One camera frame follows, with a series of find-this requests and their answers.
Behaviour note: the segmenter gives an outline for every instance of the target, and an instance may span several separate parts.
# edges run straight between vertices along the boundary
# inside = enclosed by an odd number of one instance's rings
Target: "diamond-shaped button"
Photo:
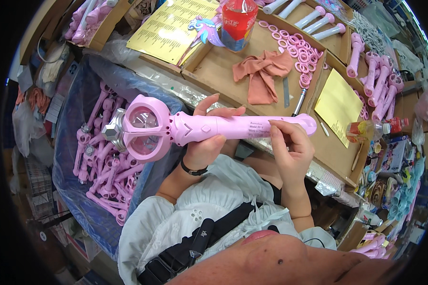
[[[209,128],[208,126],[204,125],[201,130],[205,133],[209,132],[211,130],[211,128]]]

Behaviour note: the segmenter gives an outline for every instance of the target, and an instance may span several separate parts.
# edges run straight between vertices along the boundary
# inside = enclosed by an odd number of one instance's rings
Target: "black shoulder strap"
[[[250,202],[243,202],[239,207],[217,220],[214,223],[214,229],[209,238],[207,248],[214,245],[221,237],[242,223],[254,209],[255,206]],[[187,268],[191,259],[189,249],[194,242],[198,229],[196,228],[192,232],[191,237],[183,237],[181,243],[165,249],[158,257],[149,261],[145,266],[144,272],[138,276],[138,281],[143,285],[164,284],[171,277],[176,276],[177,273]]]

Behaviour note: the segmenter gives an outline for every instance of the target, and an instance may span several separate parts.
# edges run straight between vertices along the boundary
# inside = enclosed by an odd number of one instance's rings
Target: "hand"
[[[218,99],[219,94],[214,94],[203,99],[195,108],[194,116],[231,117],[240,116],[245,113],[245,106],[239,108],[217,108],[206,112]],[[183,158],[185,166],[191,170],[206,168],[220,154],[220,150],[225,144],[225,141],[225,136],[216,135],[207,140],[189,143],[187,146],[187,153]]]
[[[272,151],[284,186],[304,185],[315,152],[308,134],[298,123],[270,120],[270,124]]]

